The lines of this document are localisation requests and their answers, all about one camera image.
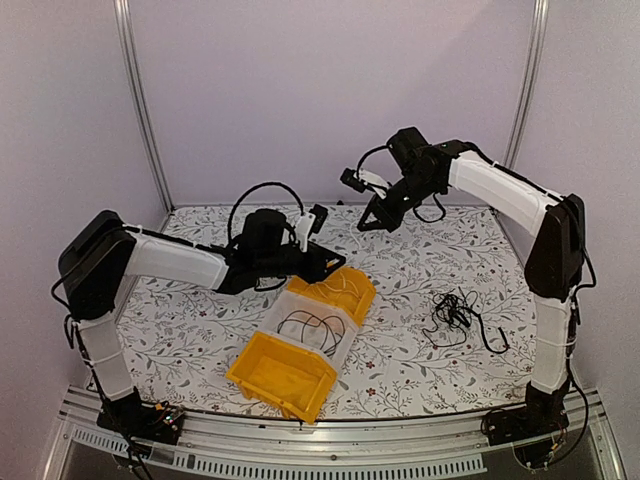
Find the white wall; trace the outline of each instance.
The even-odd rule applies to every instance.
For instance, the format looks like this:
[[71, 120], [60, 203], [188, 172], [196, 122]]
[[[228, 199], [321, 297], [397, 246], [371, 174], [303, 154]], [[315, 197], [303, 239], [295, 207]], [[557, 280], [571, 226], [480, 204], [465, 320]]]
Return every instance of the white wall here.
[[[587, 207], [596, 290], [581, 293], [577, 367], [640, 478], [640, 3], [551, 2], [516, 170]], [[530, 241], [511, 226], [520, 253]]]
[[109, 0], [0, 2], [0, 478], [36, 478], [86, 376], [49, 297], [57, 259], [103, 208], [162, 218]]
[[[416, 125], [506, 151], [529, 0], [131, 2], [160, 155], [177, 204], [230, 203], [282, 180], [308, 201], [366, 201], [339, 182]], [[395, 181], [388, 154], [370, 165]], [[278, 190], [252, 199], [286, 200]], [[452, 194], [447, 201], [469, 201]]]

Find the black cable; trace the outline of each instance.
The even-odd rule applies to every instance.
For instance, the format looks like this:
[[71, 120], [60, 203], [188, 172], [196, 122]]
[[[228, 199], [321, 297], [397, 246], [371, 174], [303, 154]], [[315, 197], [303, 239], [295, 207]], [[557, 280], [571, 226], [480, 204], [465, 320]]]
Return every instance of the black cable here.
[[571, 380], [571, 383], [573, 383], [573, 386], [576, 387], [576, 390], [578, 391], [578, 393], [582, 397], [582, 401], [584, 402], [584, 423], [582, 424], [580, 435], [578, 435], [578, 438], [573, 443], [573, 445], [571, 445], [569, 450], [567, 450], [565, 454], [562, 455], [561, 457], [552, 459], [547, 466], [556, 465], [557, 463], [562, 462], [565, 458], [571, 455], [571, 453], [573, 453], [573, 451], [578, 447], [578, 445], [580, 445], [580, 442], [582, 441], [585, 433], [587, 432], [587, 427], [589, 426], [589, 400], [587, 399], [587, 396], [585, 395], [582, 388], [580, 388], [580, 385], [578, 385], [578, 382], [576, 382], [575, 376], [573, 375], [573, 371], [571, 370], [571, 365], [569, 364], [568, 359], [567, 359], [567, 371], [569, 372], [569, 379]]
[[480, 158], [482, 158], [485, 162], [490, 164], [492, 167], [495, 167], [498, 170], [500, 170], [501, 172], [506, 173], [510, 177], [513, 177], [513, 178], [515, 178], [517, 180], [520, 180], [521, 182], [526, 183], [531, 188], [534, 188], [535, 190], [539, 191], [540, 193], [545, 194], [546, 196], [548, 196], [549, 198], [555, 200], [558, 203], [560, 203], [562, 201], [560, 198], [558, 198], [557, 195], [554, 195], [553, 193], [551, 193], [547, 189], [542, 188], [540, 185], [538, 185], [537, 183], [529, 180], [527, 177], [525, 177], [523, 175], [520, 175], [518, 172], [514, 172], [513, 170], [508, 169], [507, 167], [499, 164], [498, 162], [495, 162], [495, 161], [491, 160], [489, 157], [487, 157], [484, 154], [484, 152], [482, 150], [480, 150], [480, 148], [475, 143], [473, 143], [473, 142], [464, 142], [464, 145], [466, 145], [467, 147], [469, 147], [469, 149], [471, 149], [474, 152], [476, 152]]
[[290, 186], [288, 186], [288, 185], [286, 185], [286, 184], [284, 184], [282, 182], [263, 182], [263, 183], [259, 183], [258, 185], [254, 185], [249, 190], [247, 190], [242, 195], [240, 195], [240, 198], [238, 198], [236, 203], [231, 208], [231, 213], [229, 213], [229, 220], [227, 221], [227, 243], [228, 243], [228, 245], [231, 245], [232, 241], [233, 241], [233, 238], [232, 238], [232, 235], [231, 235], [231, 229], [232, 229], [232, 226], [233, 226], [233, 217], [234, 217], [234, 215], [236, 213], [236, 210], [238, 209], [238, 207], [240, 206], [240, 204], [242, 203], [242, 201], [245, 198], [247, 198], [249, 195], [251, 195], [256, 190], [259, 190], [259, 189], [265, 188], [265, 187], [280, 187], [280, 188], [286, 190], [287, 192], [289, 192], [291, 194], [291, 196], [296, 200], [296, 203], [298, 204], [298, 207], [300, 208], [300, 215], [304, 215], [304, 206], [302, 205], [302, 200], [300, 200], [300, 197], [298, 196], [298, 194]]
[[444, 217], [447, 216], [447, 211], [444, 209], [444, 207], [442, 206], [442, 204], [440, 203], [440, 200], [438, 200], [438, 197], [436, 196], [436, 194], [433, 194], [433, 201], [435, 202], [435, 204], [438, 206], [438, 208], [440, 209], [440, 216], [438, 218], [436, 218], [435, 220], [427, 220], [425, 218], [423, 218], [422, 216], [420, 216], [420, 214], [418, 213], [418, 207], [413, 207], [413, 214], [416, 216], [416, 218], [418, 220], [420, 220], [421, 222], [424, 223], [436, 223], [439, 222], [441, 220], [444, 219]]
[[264, 287], [264, 288], [260, 288], [258, 286], [253, 287], [254, 292], [271, 292], [273, 290], [277, 290], [280, 287], [282, 287], [285, 283], [287, 283], [287, 277], [276, 277], [278, 280], [280, 280], [280, 282], [278, 282], [275, 285], [271, 285], [270, 287]]
[[207, 253], [215, 253], [217, 255], [226, 255], [227, 249], [225, 247], [221, 247], [219, 245], [203, 245], [201, 243], [190, 242], [189, 240], [185, 240], [184, 238], [174, 237], [172, 235], [167, 235], [166, 233], [155, 232], [153, 230], [147, 230], [146, 228], [136, 227], [133, 225], [123, 225], [123, 230], [134, 233], [141, 233], [148, 237], [158, 238], [160, 240], [166, 240], [168, 242], [177, 243], [179, 245], [184, 245], [186, 247], [192, 247], [196, 250], [202, 250]]
[[360, 180], [360, 169], [362, 168], [362, 165], [364, 165], [364, 161], [370, 156], [373, 155], [376, 152], [380, 152], [382, 150], [389, 150], [389, 147], [387, 145], [380, 145], [379, 147], [376, 148], [372, 148], [371, 150], [369, 150], [367, 153], [365, 153], [362, 158], [358, 161], [358, 166], [356, 167], [356, 178], [358, 180]]
[[[299, 318], [296, 318], [294, 315], [299, 313], [308, 315], [308, 318], [306, 320], [301, 320]], [[340, 325], [342, 327], [342, 334], [334, 332], [333, 327], [328, 323], [328, 320], [332, 318], [335, 318], [340, 322]], [[319, 327], [320, 325], [324, 325], [325, 327], [325, 337], [318, 349], [321, 350], [327, 357], [329, 358], [333, 357], [338, 346], [342, 342], [342, 339], [344, 338], [344, 334], [345, 334], [344, 322], [337, 315], [329, 315], [327, 317], [320, 318], [317, 315], [314, 315], [313, 313], [308, 312], [306, 310], [295, 310], [291, 312], [289, 315], [287, 315], [287, 317], [277, 325], [276, 333], [280, 333], [282, 331], [282, 327], [284, 327], [284, 325], [286, 325], [287, 323], [300, 323], [302, 324], [302, 329], [300, 331], [300, 343], [304, 344], [304, 332], [306, 327], [311, 324], [312, 320], [317, 320], [318, 322], [317, 325], [313, 325], [314, 327]], [[331, 334], [331, 337], [333, 339], [333, 344], [325, 348], [325, 345], [327, 344], [327, 340], [329, 340], [329, 334]]]
[[528, 178], [520, 175], [519, 173], [514, 172], [513, 170], [510, 170], [507, 167], [504, 167], [504, 166], [500, 165], [499, 163], [494, 162], [493, 160], [491, 160], [489, 157], [487, 157], [482, 152], [482, 150], [480, 150], [480, 148], [475, 143], [473, 143], [473, 142], [465, 142], [465, 145], [468, 146], [474, 152], [476, 152], [478, 154], [478, 156], [480, 158], [482, 158], [485, 162], [487, 162], [490, 165], [496, 167], [501, 172], [504, 172], [507, 175], [510, 175], [510, 176], [512, 176], [512, 177], [514, 177], [514, 178], [526, 183], [530, 187], [536, 189], [537, 191], [547, 195], [549, 198], [555, 200], [556, 202], [558, 202], [558, 204], [562, 205], [564, 210], [567, 212], [567, 214], [571, 218], [571, 221], [573, 222], [573, 225], [574, 225], [574, 227], [576, 229], [576, 233], [578, 235], [578, 240], [580, 242], [580, 250], [582, 252], [582, 257], [583, 257], [585, 263], [587, 264], [587, 268], [589, 269], [589, 275], [591, 276], [591, 282], [590, 283], [582, 283], [582, 284], [578, 285], [575, 288], [575, 290], [573, 291], [573, 293], [571, 294], [571, 300], [575, 304], [575, 306], [577, 307], [577, 305], [578, 305], [578, 297], [577, 297], [578, 292], [580, 290], [584, 289], [584, 288], [595, 288], [597, 283], [598, 283], [598, 280], [596, 278], [595, 268], [593, 267], [593, 264], [591, 263], [591, 258], [589, 257], [589, 252], [587, 252], [587, 246], [586, 246], [585, 239], [582, 237], [582, 229], [580, 228], [580, 222], [576, 218], [576, 216], [573, 213], [573, 211], [571, 210], [571, 208], [568, 205], [562, 203], [562, 200], [563, 200], [562, 198], [559, 198], [557, 195], [554, 195], [550, 191], [546, 190], [545, 188], [542, 188], [540, 185], [538, 185], [535, 182], [529, 180]]
[[[491, 353], [495, 353], [496, 355], [502, 355], [507, 350], [509, 350], [509, 342], [507, 341], [507, 336], [504, 334], [502, 327], [498, 327], [498, 332], [500, 332], [500, 336], [502, 337], [502, 341], [504, 343], [504, 349], [494, 350], [493, 348], [491, 348], [491, 346], [489, 345], [489, 342], [487, 341], [487, 336], [485, 333], [485, 327], [484, 327], [484, 322], [482, 320], [482, 316], [478, 312], [473, 310], [473, 305], [475, 304], [476, 300], [474, 300], [473, 302], [469, 302], [469, 295], [473, 293], [475, 293], [476, 300], [477, 300], [478, 293], [475, 291], [471, 291], [467, 295], [464, 295], [462, 293], [462, 290], [460, 290], [461, 296], [458, 296], [451, 292], [445, 293], [445, 294], [436, 294], [433, 298], [435, 307], [431, 314], [433, 323], [437, 326], [439, 321], [441, 323], [448, 325], [450, 329], [458, 328], [462, 330], [462, 327], [470, 328], [471, 321], [473, 318], [475, 318], [480, 324], [480, 334], [482, 336], [482, 341], [484, 343], [485, 348], [489, 350]], [[433, 342], [433, 340], [431, 340], [431, 338], [425, 333], [425, 330], [429, 333], [433, 333], [437, 329], [432, 331], [423, 329], [422, 334], [425, 337], [427, 337], [427, 339], [433, 345], [439, 346], [439, 345], [436, 345]], [[443, 347], [454, 347], [457, 345], [461, 345], [462, 343], [464, 343], [464, 341], [457, 342], [451, 345], [446, 345]]]
[[[95, 247], [93, 247], [92, 249], [90, 249], [84, 256], [83, 258], [85, 258], [87, 255], [91, 254], [93, 252], [93, 250], [95, 249]], [[93, 381], [96, 384], [96, 390], [98, 391], [98, 396], [100, 397], [100, 401], [102, 402], [103, 408], [105, 410], [105, 413], [109, 416], [109, 419], [111, 420], [112, 425], [114, 426], [114, 428], [117, 430], [117, 432], [122, 436], [122, 438], [125, 440], [125, 442], [127, 442], [127, 445], [129, 446], [129, 451], [133, 451], [133, 454], [136, 456], [138, 462], [140, 463], [140, 466], [142, 468], [142, 470], [145, 472], [145, 475], [147, 476], [147, 480], [153, 480], [153, 476], [151, 475], [151, 473], [149, 472], [147, 466], [145, 465], [145, 463], [142, 461], [142, 457], [140, 456], [140, 453], [137, 451], [136, 448], [136, 444], [135, 442], [131, 439], [131, 437], [124, 433], [124, 429], [122, 429], [122, 427], [120, 427], [119, 423], [117, 422], [117, 420], [115, 419], [114, 415], [112, 414], [112, 412], [109, 410], [109, 400], [107, 398], [106, 393], [104, 392], [102, 385], [100, 383], [100, 380], [98, 380], [98, 376], [96, 375], [95, 369], [93, 368], [93, 365], [91, 364], [91, 359], [89, 358], [89, 354], [87, 352], [86, 347], [84, 346], [84, 343], [82, 342], [82, 337], [80, 337], [80, 332], [78, 331], [78, 329], [73, 325], [73, 317], [71, 316], [70, 313], [70, 307], [69, 304], [67, 302], [65, 302], [63, 299], [61, 299], [60, 297], [58, 297], [58, 295], [56, 295], [55, 291], [56, 289], [69, 277], [69, 275], [71, 275], [76, 268], [79, 267], [79, 265], [82, 263], [82, 260], [79, 260], [78, 263], [76, 263], [73, 267], [71, 267], [71, 269], [69, 269], [69, 271], [63, 275], [59, 280], [57, 280], [53, 286], [51, 287], [51, 296], [58, 301], [59, 303], [61, 303], [62, 305], [64, 305], [65, 307], [67, 307], [67, 309], [69, 310], [69, 314], [67, 314], [67, 316], [64, 319], [64, 330], [65, 330], [65, 336], [67, 337], [67, 342], [69, 343], [69, 347], [71, 347], [72, 349], [74, 348], [74, 336], [75, 339], [77, 341], [78, 344], [78, 349], [80, 350], [80, 355], [82, 356], [82, 358], [85, 361], [85, 364], [89, 367], [89, 370], [91, 371], [91, 376], [93, 377]], [[132, 469], [132, 472], [134, 472], [136, 474], [136, 476], [138, 476], [138, 478], [140, 478], [141, 480], [145, 480], [142, 477], [140, 477], [138, 475], [138, 473], [135, 471], [135, 468]]]
[[[113, 425], [113, 427], [124, 439], [124, 441], [127, 442], [127, 445], [129, 447], [128, 455], [129, 455], [130, 461], [132, 461], [132, 458], [131, 458], [132, 454], [135, 455], [136, 459], [138, 460], [138, 463], [140, 464], [140, 467], [142, 468], [145, 475], [147, 476], [147, 480], [153, 480], [153, 476], [151, 475], [151, 472], [149, 472], [147, 465], [144, 463], [144, 461], [142, 460], [142, 457], [140, 456], [140, 452], [138, 452], [136, 442], [131, 438], [131, 436], [128, 433], [125, 433], [125, 430], [120, 425], [120, 422], [118, 422], [118, 420], [115, 418], [115, 415], [113, 415], [113, 412], [111, 412], [109, 408], [110, 401], [104, 389], [102, 388], [102, 384], [100, 383], [100, 380], [98, 379], [98, 375], [96, 374], [96, 371], [93, 368], [93, 364], [91, 363], [91, 358], [89, 357], [89, 353], [87, 352], [87, 349], [84, 346], [84, 342], [82, 341], [82, 337], [80, 337], [80, 332], [78, 332], [77, 329], [75, 330], [75, 334], [76, 334], [76, 340], [78, 342], [78, 349], [80, 350], [80, 355], [82, 356], [82, 358], [85, 361], [85, 364], [89, 367], [89, 370], [91, 371], [91, 376], [93, 377], [93, 381], [96, 385], [96, 390], [98, 391], [98, 396], [100, 397], [100, 401], [102, 402], [102, 407], [105, 413], [107, 414], [107, 416], [109, 417], [109, 420], [111, 421], [111, 424]], [[137, 472], [135, 472], [135, 468], [137, 467], [133, 467], [131, 471], [134, 472], [138, 478], [140, 478], [141, 480], [144, 480], [142, 477], [138, 475]]]

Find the metal corner post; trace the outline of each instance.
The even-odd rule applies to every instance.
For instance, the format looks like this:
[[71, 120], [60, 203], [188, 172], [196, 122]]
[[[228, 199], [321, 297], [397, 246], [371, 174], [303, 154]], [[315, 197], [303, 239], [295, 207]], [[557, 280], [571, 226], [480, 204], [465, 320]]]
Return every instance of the metal corner post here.
[[538, 66], [542, 57], [542, 47], [544, 44], [544, 36], [547, 29], [547, 15], [549, 11], [548, 0], [536, 0], [533, 24], [531, 27], [531, 39], [529, 40], [529, 54], [527, 56], [527, 65], [525, 67], [524, 80], [522, 90], [520, 91], [520, 100], [516, 110], [516, 118], [513, 122], [511, 136], [509, 137], [509, 145], [505, 155], [505, 166], [513, 169], [522, 142], [524, 127], [529, 113], [529, 107], [533, 98], [533, 91], [538, 75]]
[[142, 88], [142, 79], [140, 78], [140, 70], [138, 66], [138, 58], [136, 57], [136, 48], [133, 40], [133, 27], [131, 25], [131, 13], [129, 11], [128, 0], [114, 0], [116, 11], [116, 21], [118, 23], [118, 33], [120, 35], [120, 45], [122, 46], [122, 54], [124, 56], [124, 64], [129, 79], [129, 87], [131, 88], [131, 96], [138, 117], [140, 133], [151, 166], [153, 179], [160, 195], [160, 200], [167, 212], [174, 210], [174, 203], [169, 191], [167, 177], [160, 161], [158, 153], [158, 145], [156, 143], [153, 128], [151, 126], [151, 118], [149, 109]]

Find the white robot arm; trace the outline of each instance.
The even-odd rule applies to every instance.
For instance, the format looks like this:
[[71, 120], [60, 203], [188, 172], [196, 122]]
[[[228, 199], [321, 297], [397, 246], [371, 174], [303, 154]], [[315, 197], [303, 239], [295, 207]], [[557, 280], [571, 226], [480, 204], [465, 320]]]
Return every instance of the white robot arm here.
[[[364, 160], [381, 150], [389, 150], [402, 172], [394, 185], [362, 169]], [[341, 181], [375, 194], [358, 224], [361, 231], [392, 232], [407, 211], [415, 212], [430, 195], [446, 194], [453, 187], [485, 201], [536, 239], [525, 267], [537, 311], [536, 360], [526, 407], [517, 416], [490, 413], [487, 435], [497, 444], [566, 427], [562, 399], [571, 383], [568, 358], [579, 323], [574, 292], [586, 255], [582, 200], [539, 187], [491, 161], [472, 143], [430, 145], [415, 127], [400, 130], [384, 146], [367, 152], [356, 170], [344, 171]]]
[[[127, 437], [174, 444], [181, 428], [179, 408], [163, 405], [156, 411], [144, 405], [131, 380], [114, 318], [125, 276], [177, 280], [226, 294], [257, 289], [265, 277], [321, 281], [345, 263], [342, 255], [309, 241], [326, 216], [327, 210], [316, 205], [301, 212], [292, 226], [284, 214], [259, 209], [246, 217], [242, 233], [231, 238], [230, 215], [229, 245], [218, 247], [126, 225], [116, 213], [101, 212], [62, 253], [61, 278], [52, 289], [69, 309], [69, 343], [73, 346], [77, 339], [102, 398], [98, 425]], [[55, 294], [60, 284], [67, 302]]]

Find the leaf patterned surface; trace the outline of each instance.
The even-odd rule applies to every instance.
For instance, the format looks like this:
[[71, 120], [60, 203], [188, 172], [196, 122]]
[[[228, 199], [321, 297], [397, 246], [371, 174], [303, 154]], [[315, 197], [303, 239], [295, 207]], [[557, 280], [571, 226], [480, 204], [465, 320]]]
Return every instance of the leaf patterned surface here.
[[[234, 222], [256, 207], [241, 207]], [[295, 218], [293, 206], [278, 206]], [[407, 214], [394, 233], [355, 229], [363, 207], [329, 207], [317, 243], [364, 271], [378, 294], [320, 418], [370, 418], [462, 412], [521, 401], [535, 357], [535, 310], [522, 268], [493, 213], [448, 207], [424, 224]], [[201, 243], [226, 243], [228, 207], [178, 209], [167, 229]], [[424, 216], [437, 215], [429, 207]], [[494, 348], [501, 326], [511, 345], [485, 350], [477, 323], [464, 344], [427, 341], [436, 293], [477, 292], [475, 309]], [[224, 378], [278, 296], [245, 291], [225, 296], [176, 281], [141, 278], [118, 325], [134, 383], [147, 400], [246, 415], [279, 415], [245, 399]], [[448, 345], [461, 332], [441, 328]]]

